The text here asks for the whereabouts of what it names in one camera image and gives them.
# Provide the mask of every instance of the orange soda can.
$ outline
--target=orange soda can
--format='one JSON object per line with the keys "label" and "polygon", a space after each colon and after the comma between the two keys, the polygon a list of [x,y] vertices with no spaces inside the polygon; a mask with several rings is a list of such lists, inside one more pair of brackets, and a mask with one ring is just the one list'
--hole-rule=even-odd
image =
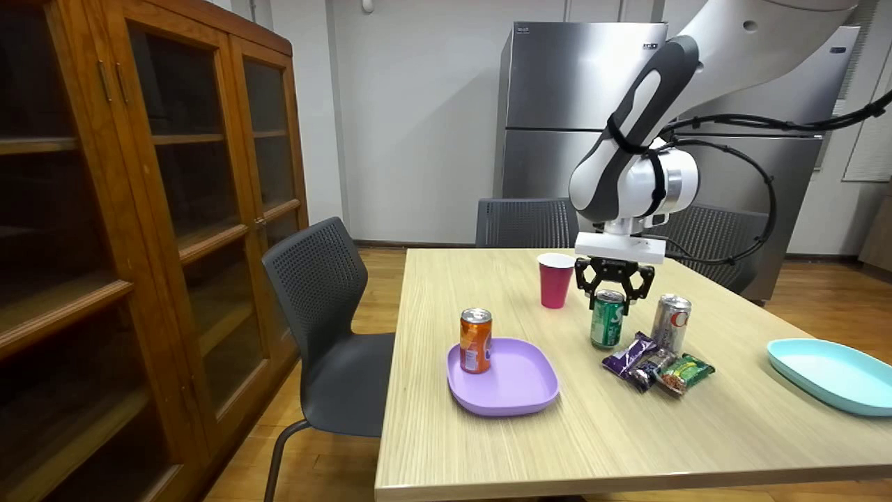
{"label": "orange soda can", "polygon": [[491,369],[493,315],[470,306],[459,315],[459,364],[467,373],[484,373]]}

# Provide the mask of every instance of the purple plate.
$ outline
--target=purple plate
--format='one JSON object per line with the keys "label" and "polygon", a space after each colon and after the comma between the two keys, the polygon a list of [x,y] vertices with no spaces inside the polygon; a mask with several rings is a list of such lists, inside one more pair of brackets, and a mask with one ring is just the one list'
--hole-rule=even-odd
{"label": "purple plate", "polygon": [[459,407],[474,415],[530,415],[558,400],[558,378],[548,361],[530,344],[493,337],[491,372],[464,373],[459,350],[445,357],[445,383]]}

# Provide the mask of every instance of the floor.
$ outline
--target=floor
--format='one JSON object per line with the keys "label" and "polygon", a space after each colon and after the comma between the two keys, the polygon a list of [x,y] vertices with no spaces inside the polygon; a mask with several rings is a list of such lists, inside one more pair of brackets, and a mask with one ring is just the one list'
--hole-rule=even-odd
{"label": "floor", "polygon": [[[393,333],[403,249],[364,246],[371,284],[357,312],[360,333]],[[892,364],[892,276],[849,263],[789,259],[772,301],[775,315],[817,337],[864,350]],[[282,428],[298,419],[298,369],[209,488],[209,502],[261,499],[269,450]],[[374,499],[376,440],[298,432],[290,439],[275,499]],[[892,502],[889,481],[754,485],[719,491],[591,495],[587,502]]]}

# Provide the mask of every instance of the green can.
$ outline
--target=green can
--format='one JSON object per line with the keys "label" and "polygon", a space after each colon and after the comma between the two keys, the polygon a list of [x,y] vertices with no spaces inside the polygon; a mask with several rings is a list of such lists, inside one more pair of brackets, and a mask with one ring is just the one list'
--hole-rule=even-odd
{"label": "green can", "polygon": [[591,345],[609,351],[622,337],[624,295],[616,291],[592,294]]}

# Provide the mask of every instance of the refrigerator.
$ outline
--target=refrigerator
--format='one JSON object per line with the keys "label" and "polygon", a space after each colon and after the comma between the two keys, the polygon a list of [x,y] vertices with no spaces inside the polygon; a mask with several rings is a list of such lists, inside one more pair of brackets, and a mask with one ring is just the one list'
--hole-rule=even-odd
{"label": "refrigerator", "polygon": [[495,195],[569,198],[570,171],[662,40],[658,22],[516,22],[500,50]]}
{"label": "refrigerator", "polygon": [[[495,195],[569,198],[569,178],[605,121],[627,93],[666,29],[658,22],[519,22],[500,53]],[[744,113],[793,124],[824,121],[843,82],[857,29],[842,26],[814,57],[792,74],[701,103],[690,114]],[[757,276],[744,291],[767,301],[775,291],[786,246],[801,207],[808,178],[820,161],[817,134],[753,134],[701,125],[680,138],[733,146],[768,171],[778,193],[778,224],[762,244]],[[698,164],[694,205],[767,213],[760,178],[739,160],[708,147],[684,147]]]}
{"label": "refrigerator", "polygon": [[[792,74],[768,85],[697,107],[684,117],[744,113],[792,124],[827,121],[843,85],[843,69],[854,41],[857,29],[842,26]],[[680,131],[680,138],[730,146],[753,156],[772,175],[778,195],[778,220],[772,237],[754,253],[757,276],[744,291],[744,295],[753,301],[768,301],[824,138],[733,125],[689,129]],[[697,160],[698,168],[698,193],[694,205],[767,213],[767,188],[744,161],[709,147],[684,152]]]}

